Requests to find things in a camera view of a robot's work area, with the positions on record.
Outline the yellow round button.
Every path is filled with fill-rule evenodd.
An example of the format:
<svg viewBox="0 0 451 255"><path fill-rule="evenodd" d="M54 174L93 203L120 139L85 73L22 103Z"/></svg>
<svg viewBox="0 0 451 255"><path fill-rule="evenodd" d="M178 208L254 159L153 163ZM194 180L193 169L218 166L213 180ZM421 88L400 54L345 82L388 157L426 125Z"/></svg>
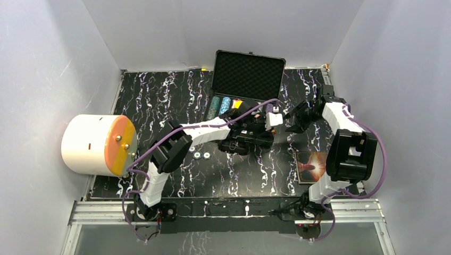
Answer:
<svg viewBox="0 0 451 255"><path fill-rule="evenodd" d="M241 105L242 101L241 100L236 100L233 102L233 108L239 108L239 106Z"/></svg>

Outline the red playing card deck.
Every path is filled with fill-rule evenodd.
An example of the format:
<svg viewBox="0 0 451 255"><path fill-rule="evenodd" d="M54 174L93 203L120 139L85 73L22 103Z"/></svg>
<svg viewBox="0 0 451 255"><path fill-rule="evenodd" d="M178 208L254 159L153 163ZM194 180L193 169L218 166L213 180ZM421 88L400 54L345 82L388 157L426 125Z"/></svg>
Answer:
<svg viewBox="0 0 451 255"><path fill-rule="evenodd" d="M234 99L231 104L231 108L238 108L241 104L241 100Z"/></svg>

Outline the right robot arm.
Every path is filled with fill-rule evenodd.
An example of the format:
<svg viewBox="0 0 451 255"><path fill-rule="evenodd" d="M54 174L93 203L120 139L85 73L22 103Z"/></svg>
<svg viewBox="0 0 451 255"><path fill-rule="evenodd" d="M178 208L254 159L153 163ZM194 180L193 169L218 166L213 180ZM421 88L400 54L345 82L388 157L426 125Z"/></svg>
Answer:
<svg viewBox="0 0 451 255"><path fill-rule="evenodd" d="M294 124L286 129L291 133L303 133L320 119L333 132L324 174L298 200L300 215L313 220L325 212L333 196L370 178L378 141L373 133L352 121L346 101L336 96L321 96L309 103L303 101L286 112L285 118L294 119Z"/></svg>

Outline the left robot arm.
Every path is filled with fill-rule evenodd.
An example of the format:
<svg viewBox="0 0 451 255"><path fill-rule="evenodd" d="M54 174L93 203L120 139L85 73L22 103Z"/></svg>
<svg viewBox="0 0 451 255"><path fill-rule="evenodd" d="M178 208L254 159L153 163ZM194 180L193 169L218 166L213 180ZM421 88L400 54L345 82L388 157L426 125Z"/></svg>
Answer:
<svg viewBox="0 0 451 255"><path fill-rule="evenodd" d="M161 215L158 205L166 181L180 168L192 147L216 142L221 152L246 156L252 145L272 146L273 130L283 123L283 114L272 108L275 102L276 99L262 103L248 99L207 121L194 124L171 121L150 149L136 160L149 159L145 182L133 197L136 212L146 221Z"/></svg>

